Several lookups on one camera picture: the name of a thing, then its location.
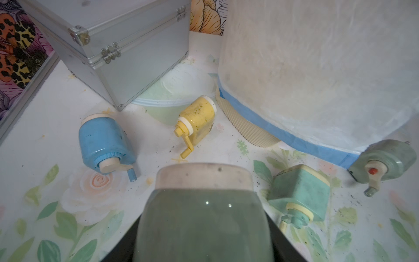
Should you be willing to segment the yellow pencil sharpener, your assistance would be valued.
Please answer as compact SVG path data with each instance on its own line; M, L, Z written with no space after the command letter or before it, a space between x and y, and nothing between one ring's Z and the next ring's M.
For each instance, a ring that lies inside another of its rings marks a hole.
M173 132L177 137L181 137L187 146L180 154L182 159L186 159L211 131L216 114L215 102L205 95L197 98L180 113Z

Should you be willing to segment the grey-green pencil sharpener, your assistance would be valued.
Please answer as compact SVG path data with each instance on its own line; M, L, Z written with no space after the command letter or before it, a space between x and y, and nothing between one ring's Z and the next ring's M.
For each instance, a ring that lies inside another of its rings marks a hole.
M407 141L388 139L370 145L348 172L358 183L368 185L364 194L372 197L381 182L401 177L416 160L417 154Z

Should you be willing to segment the teal square pencil sharpener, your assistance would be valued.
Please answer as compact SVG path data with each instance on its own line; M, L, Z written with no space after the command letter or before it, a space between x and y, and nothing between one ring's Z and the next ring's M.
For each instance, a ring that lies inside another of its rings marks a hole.
M275 176L267 201L283 214L279 229L285 233L289 225L301 229L310 222L323 222L330 191L331 185L325 176L300 164Z

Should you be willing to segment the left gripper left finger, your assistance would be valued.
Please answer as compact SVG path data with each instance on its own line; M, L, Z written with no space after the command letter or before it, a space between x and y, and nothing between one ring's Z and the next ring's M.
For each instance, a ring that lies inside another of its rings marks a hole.
M105 256L101 262L132 262L141 216L126 232L119 243Z

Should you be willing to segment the white lined trash bin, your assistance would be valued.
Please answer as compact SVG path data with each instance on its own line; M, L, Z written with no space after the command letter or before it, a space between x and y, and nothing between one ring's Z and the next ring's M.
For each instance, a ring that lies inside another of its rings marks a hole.
M419 112L418 1L230 1L221 96L347 168Z

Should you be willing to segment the blue pencil sharpener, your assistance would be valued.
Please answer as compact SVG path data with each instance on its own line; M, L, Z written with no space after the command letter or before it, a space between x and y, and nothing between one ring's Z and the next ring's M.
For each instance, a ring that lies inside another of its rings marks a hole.
M101 113L84 118L79 129L79 144L85 166L102 175L124 171L130 182L136 181L135 151L127 134L111 115Z

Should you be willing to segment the pale green round lid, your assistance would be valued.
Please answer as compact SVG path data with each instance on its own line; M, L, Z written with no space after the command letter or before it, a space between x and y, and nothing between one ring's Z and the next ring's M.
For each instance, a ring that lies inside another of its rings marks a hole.
M180 63L135 98L156 120L174 125L182 110L200 96L215 98L218 74L192 64Z

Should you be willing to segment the silver aluminium case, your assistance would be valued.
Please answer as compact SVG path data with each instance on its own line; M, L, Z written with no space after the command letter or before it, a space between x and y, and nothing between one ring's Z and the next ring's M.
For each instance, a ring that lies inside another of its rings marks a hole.
M117 110L188 56L189 0L20 5L67 68Z

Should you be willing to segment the translucent green shavings tray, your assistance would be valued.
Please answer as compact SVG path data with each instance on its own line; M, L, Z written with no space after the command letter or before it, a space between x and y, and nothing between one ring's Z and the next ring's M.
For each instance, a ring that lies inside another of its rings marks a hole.
M137 230L136 262L271 262L270 230L251 173L235 165L162 168Z

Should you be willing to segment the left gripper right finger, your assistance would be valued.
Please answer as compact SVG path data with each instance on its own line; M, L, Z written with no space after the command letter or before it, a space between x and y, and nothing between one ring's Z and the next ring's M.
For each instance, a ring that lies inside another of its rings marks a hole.
M291 244L286 236L275 225L270 216L265 213L270 230L273 257L275 262L307 262Z

